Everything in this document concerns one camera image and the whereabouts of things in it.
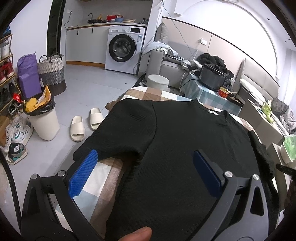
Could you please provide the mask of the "person's left hand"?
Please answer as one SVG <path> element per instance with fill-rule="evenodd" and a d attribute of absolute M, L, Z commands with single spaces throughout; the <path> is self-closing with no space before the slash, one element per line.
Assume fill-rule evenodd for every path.
<path fill-rule="evenodd" d="M 149 241 L 152 236 L 152 229 L 150 227 L 142 227 L 135 232 L 132 232 L 124 237 L 120 238 L 119 241 Z"/>

